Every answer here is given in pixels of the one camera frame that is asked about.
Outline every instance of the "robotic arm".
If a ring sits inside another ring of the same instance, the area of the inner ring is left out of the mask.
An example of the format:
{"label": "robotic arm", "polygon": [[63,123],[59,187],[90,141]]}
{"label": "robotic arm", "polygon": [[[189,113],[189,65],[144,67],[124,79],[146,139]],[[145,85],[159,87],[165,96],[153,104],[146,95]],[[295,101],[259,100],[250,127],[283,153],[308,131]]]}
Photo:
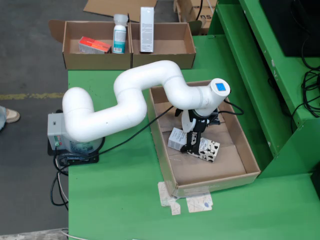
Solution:
{"label": "robotic arm", "polygon": [[[101,111],[95,112],[92,99],[84,89],[70,88],[63,96],[63,113],[48,115],[49,149],[58,155],[70,153],[71,159],[74,157],[71,153],[79,154],[80,158],[83,154],[94,154],[105,136],[142,122],[147,114],[142,90],[157,85],[163,86],[169,102],[177,108],[176,117],[182,112],[187,143],[181,151],[199,154],[201,133],[209,123],[220,123],[217,107],[229,95],[230,87],[220,78],[213,79],[207,86],[190,87],[179,66],[167,60],[121,73],[113,86],[117,105]],[[196,142],[192,145],[193,133],[196,133]]]}
{"label": "robotic arm", "polygon": [[195,127],[188,110],[200,118],[208,117],[230,93],[229,85],[219,78],[208,86],[190,87],[176,63],[158,61],[121,73],[113,87],[118,104],[101,111],[95,112],[84,89],[69,89],[62,100],[66,132],[73,141],[85,143],[138,125],[147,114],[142,90],[157,85],[162,85],[169,102],[183,111],[182,125],[187,133]]}

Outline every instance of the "yellow floor line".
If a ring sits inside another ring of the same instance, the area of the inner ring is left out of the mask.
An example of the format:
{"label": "yellow floor line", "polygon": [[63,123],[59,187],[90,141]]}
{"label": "yellow floor line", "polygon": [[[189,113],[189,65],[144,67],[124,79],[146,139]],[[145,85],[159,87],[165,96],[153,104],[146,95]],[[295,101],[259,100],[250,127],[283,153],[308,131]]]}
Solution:
{"label": "yellow floor line", "polygon": [[21,93],[21,94],[0,94],[1,100],[24,100],[24,99],[61,99],[63,92],[53,93]]}

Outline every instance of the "blue label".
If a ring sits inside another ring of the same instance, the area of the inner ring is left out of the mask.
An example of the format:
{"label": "blue label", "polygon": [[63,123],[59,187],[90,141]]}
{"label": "blue label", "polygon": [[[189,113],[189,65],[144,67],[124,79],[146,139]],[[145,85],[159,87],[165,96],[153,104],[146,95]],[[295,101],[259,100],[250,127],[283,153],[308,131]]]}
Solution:
{"label": "blue label", "polygon": [[113,52],[117,54],[125,53],[126,46],[126,32],[120,30],[114,30],[113,35]]}

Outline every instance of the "white bottle cap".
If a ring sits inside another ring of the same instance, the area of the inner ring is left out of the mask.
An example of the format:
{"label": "white bottle cap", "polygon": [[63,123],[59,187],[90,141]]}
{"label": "white bottle cap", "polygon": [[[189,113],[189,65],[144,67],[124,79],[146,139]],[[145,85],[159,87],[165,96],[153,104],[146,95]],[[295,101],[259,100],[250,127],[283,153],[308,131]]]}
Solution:
{"label": "white bottle cap", "polygon": [[129,19],[128,16],[124,14],[115,14],[113,16],[113,21],[115,25],[122,25],[126,27],[128,19]]}

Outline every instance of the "gray control box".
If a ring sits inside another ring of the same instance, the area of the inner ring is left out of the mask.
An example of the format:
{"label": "gray control box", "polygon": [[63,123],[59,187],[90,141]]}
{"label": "gray control box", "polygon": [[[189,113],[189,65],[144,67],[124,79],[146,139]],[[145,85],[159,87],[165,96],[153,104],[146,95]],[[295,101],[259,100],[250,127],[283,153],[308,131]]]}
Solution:
{"label": "gray control box", "polygon": [[52,150],[64,150],[68,148],[70,141],[65,138],[67,132],[63,113],[48,114],[47,134]]}

